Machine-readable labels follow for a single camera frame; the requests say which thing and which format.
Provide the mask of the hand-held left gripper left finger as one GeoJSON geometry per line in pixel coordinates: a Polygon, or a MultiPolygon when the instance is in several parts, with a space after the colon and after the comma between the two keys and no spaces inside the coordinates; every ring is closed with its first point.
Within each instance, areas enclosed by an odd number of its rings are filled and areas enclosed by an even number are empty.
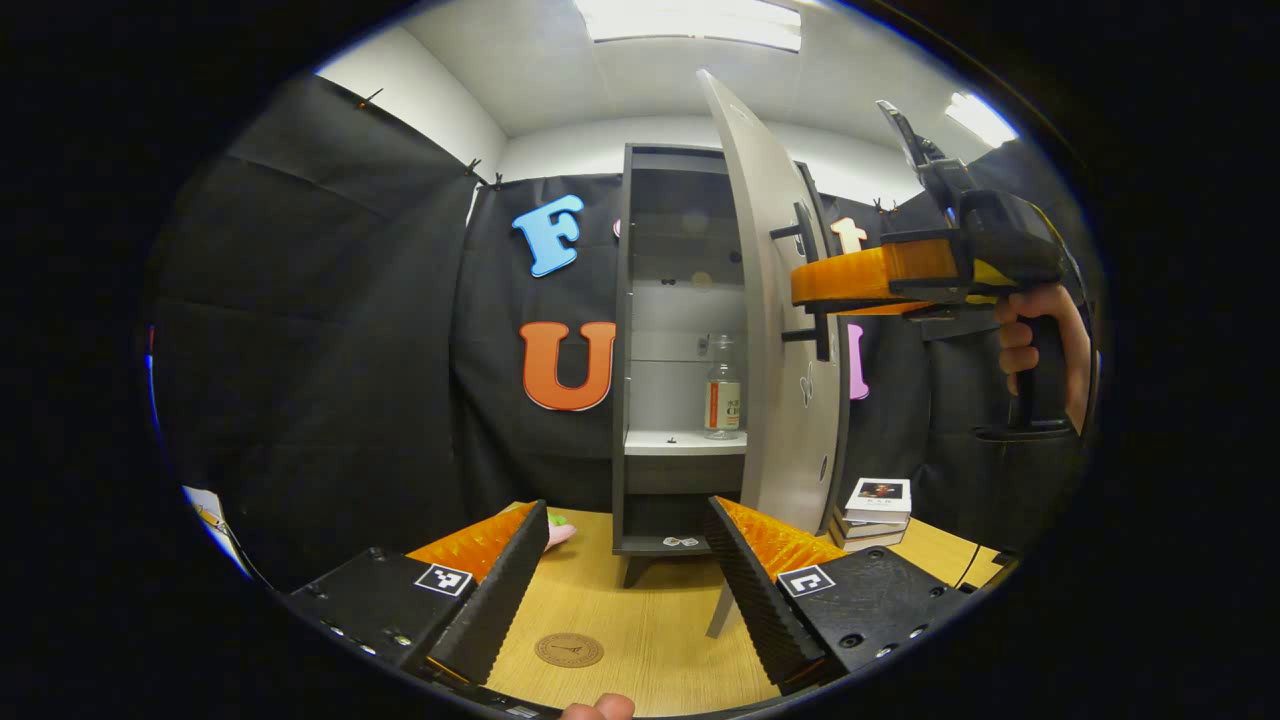
{"type": "Polygon", "coordinates": [[[384,667],[479,688],[549,538],[545,501],[515,503],[408,555],[370,547],[285,606],[384,667]]]}

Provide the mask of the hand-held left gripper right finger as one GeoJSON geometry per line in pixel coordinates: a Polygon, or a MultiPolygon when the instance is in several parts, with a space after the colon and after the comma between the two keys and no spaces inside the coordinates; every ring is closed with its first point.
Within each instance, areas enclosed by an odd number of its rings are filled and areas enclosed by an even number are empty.
{"type": "Polygon", "coordinates": [[[783,694],[865,675],[975,598],[884,546],[845,552],[764,512],[708,500],[705,538],[768,679],[783,694]]]}

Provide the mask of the black door handle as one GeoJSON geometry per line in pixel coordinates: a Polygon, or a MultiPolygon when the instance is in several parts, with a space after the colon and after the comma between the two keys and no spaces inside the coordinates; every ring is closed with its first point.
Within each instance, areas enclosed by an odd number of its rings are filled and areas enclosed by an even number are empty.
{"type": "MultiPolygon", "coordinates": [[[[818,254],[818,242],[810,213],[803,201],[795,201],[792,208],[795,222],[769,231],[769,237],[774,241],[786,238],[791,238],[794,242],[797,241],[801,249],[800,255],[804,258],[805,264],[817,263],[820,260],[820,255],[818,254]]],[[[828,363],[831,360],[831,341],[827,313],[822,309],[809,309],[808,305],[803,306],[805,307],[805,314],[812,316],[813,327],[783,329],[781,340],[785,343],[813,341],[815,343],[815,360],[828,363]]]]}

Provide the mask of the round brown coaster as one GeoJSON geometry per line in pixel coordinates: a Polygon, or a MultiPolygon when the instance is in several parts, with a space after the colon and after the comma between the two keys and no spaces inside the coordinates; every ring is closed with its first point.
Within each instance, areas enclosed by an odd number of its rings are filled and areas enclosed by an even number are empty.
{"type": "Polygon", "coordinates": [[[543,637],[534,646],[535,655],[556,667],[590,667],[604,656],[603,644],[585,634],[562,632],[543,637]]]}

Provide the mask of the grey cabinet door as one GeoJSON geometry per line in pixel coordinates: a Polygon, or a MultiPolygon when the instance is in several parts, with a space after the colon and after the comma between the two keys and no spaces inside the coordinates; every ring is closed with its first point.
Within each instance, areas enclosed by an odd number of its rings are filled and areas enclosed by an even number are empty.
{"type": "Polygon", "coordinates": [[[696,73],[724,154],[742,254],[748,451],[740,501],[820,539],[840,480],[844,383],[836,324],[828,318],[828,363],[815,343],[781,340],[783,329],[812,328],[790,302],[790,273],[806,265],[800,243],[771,240],[795,222],[803,201],[813,219],[820,260],[832,252],[820,199],[806,168],[765,123],[709,70],[696,73]]]}

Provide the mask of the clear glass bottle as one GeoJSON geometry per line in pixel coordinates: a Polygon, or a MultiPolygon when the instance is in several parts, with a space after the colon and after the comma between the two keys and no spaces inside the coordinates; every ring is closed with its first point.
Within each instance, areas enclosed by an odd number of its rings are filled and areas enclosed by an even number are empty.
{"type": "Polygon", "coordinates": [[[710,340],[709,347],[704,434],[713,441],[735,439],[741,425],[741,383],[733,365],[733,340],[728,334],[718,334],[710,340]]]}

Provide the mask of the dark grey cabinet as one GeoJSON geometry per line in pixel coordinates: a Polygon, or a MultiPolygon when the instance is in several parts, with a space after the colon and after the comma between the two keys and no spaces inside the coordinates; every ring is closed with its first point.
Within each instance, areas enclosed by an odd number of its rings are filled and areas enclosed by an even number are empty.
{"type": "MultiPolygon", "coordinates": [[[[625,456],[626,433],[704,430],[710,340],[733,340],[745,395],[745,297],[733,193],[719,149],[627,143],[623,151],[621,229],[617,242],[616,338],[612,366],[612,512],[614,553],[625,556],[625,585],[657,559],[710,552],[708,500],[737,503],[746,452],[727,456],[625,456]]],[[[841,356],[844,410],[846,354],[841,356]]]]}

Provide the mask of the white cabinet shelf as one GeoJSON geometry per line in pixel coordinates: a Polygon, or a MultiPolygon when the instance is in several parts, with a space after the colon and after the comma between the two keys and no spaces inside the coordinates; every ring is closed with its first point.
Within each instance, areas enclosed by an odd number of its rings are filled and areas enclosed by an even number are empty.
{"type": "Polygon", "coordinates": [[[742,455],[748,433],[737,432],[727,439],[713,439],[704,430],[636,430],[623,439],[625,456],[699,457],[742,455]]]}

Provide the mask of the ceiling light panel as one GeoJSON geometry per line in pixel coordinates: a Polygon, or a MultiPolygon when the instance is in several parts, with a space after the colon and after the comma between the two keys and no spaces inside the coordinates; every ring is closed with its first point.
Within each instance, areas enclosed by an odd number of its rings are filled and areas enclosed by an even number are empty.
{"type": "Polygon", "coordinates": [[[803,47],[800,12],[769,0],[573,0],[594,42],[699,38],[786,53],[803,47]]]}
{"type": "Polygon", "coordinates": [[[1019,138],[1018,132],[988,104],[970,94],[952,94],[945,115],[991,149],[1019,138]]]}

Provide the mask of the white photo-cover book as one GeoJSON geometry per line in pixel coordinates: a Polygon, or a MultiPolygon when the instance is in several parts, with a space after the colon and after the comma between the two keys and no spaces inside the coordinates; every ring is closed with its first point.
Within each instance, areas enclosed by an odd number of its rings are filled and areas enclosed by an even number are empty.
{"type": "Polygon", "coordinates": [[[913,514],[911,482],[860,478],[846,502],[844,518],[861,523],[906,523],[913,514]]]}

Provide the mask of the white printed box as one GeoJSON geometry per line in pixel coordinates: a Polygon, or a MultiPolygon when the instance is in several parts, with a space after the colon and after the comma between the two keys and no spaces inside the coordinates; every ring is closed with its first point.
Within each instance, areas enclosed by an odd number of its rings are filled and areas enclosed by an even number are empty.
{"type": "Polygon", "coordinates": [[[182,491],[214,542],[238,568],[243,577],[251,578],[251,571],[241,552],[239,543],[224,516],[220,497],[210,489],[197,489],[189,486],[183,486],[182,491]]]}

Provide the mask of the black backdrop cloth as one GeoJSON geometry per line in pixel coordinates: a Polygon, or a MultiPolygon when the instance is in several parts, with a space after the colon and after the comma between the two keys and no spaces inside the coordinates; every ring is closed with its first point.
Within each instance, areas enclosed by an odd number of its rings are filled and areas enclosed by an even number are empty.
{"type": "MultiPolygon", "coordinates": [[[[157,245],[150,407],[251,571],[297,591],[520,501],[612,520],[618,174],[494,191],[319,76],[282,86],[196,176],[157,245]]],[[[833,316],[842,471],[911,482],[911,518],[1021,553],[1082,441],[983,441],[1016,396],[996,304],[833,316]]]]}

